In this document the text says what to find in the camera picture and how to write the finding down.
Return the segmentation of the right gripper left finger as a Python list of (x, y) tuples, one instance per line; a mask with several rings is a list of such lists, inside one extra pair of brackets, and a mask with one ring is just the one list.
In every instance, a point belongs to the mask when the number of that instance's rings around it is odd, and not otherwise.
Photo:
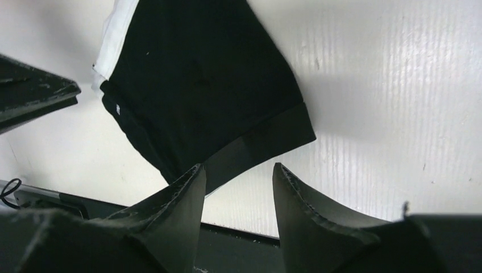
[(2, 272), (192, 272), (206, 173), (173, 184), (106, 218), (61, 209), (1, 213)]

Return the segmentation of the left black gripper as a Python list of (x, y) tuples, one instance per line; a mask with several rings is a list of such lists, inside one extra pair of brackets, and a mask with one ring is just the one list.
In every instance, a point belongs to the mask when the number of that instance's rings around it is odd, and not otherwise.
[(78, 84), (1, 55), (1, 134), (78, 103)]

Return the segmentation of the black underwear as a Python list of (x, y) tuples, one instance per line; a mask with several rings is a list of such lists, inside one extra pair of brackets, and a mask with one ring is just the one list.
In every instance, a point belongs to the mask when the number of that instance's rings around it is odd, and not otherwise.
[(116, 1), (93, 89), (169, 184), (206, 193), (316, 139), (288, 62), (246, 1)]

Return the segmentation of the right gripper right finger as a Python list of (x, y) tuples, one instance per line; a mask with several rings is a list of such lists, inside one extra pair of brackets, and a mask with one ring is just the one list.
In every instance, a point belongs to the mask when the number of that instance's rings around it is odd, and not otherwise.
[(481, 215), (404, 214), (390, 222), (350, 209), (273, 168), (287, 272), (480, 272)]

